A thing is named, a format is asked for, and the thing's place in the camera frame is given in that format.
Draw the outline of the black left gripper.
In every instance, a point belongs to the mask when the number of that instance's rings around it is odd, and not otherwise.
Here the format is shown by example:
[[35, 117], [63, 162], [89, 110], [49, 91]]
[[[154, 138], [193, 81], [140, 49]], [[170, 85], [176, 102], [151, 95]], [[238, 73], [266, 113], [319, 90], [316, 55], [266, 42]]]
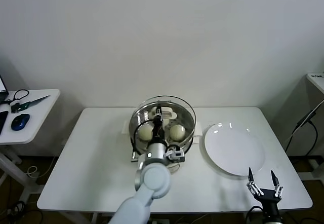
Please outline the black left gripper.
[[165, 132], [162, 126], [163, 118], [162, 118], [162, 109], [161, 106], [156, 107], [156, 116], [153, 118], [153, 130], [152, 130], [152, 139], [151, 144], [153, 143], [161, 143], [165, 144]]

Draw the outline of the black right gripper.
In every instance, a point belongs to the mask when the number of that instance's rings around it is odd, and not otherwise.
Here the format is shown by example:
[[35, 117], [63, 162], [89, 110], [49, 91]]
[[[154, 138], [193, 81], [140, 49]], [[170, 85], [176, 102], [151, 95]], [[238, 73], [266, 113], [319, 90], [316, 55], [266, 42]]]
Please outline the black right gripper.
[[283, 186], [280, 185], [273, 170], [271, 170], [271, 178], [274, 190], [259, 188], [255, 184], [252, 170], [249, 168], [247, 187], [255, 199], [261, 203], [265, 216], [279, 216], [277, 204], [281, 201]]

